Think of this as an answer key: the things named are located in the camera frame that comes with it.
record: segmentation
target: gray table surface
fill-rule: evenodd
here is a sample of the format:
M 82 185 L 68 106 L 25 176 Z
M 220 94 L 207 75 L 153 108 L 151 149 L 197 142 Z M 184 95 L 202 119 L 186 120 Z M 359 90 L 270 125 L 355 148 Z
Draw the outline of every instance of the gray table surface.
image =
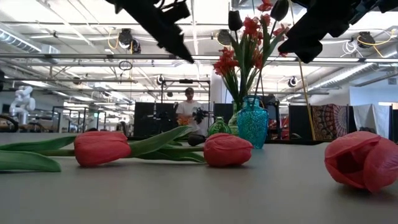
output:
M 337 184 L 325 146 L 266 145 L 234 169 L 56 158 L 61 173 L 0 173 L 0 223 L 396 223 L 398 184 L 377 195 Z

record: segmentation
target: person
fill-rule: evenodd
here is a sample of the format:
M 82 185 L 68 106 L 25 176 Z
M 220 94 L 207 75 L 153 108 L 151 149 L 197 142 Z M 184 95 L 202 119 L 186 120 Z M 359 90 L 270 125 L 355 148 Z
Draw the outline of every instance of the person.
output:
M 194 93 L 195 92 L 193 91 L 193 88 L 187 88 L 185 90 L 185 96 L 187 97 L 187 100 L 178 104 L 175 113 L 177 114 L 177 119 L 188 121 L 187 125 L 193 128 L 193 133 L 200 133 L 200 127 L 192 116 L 192 114 L 196 112 L 198 108 L 201 108 L 200 103 L 193 100 Z

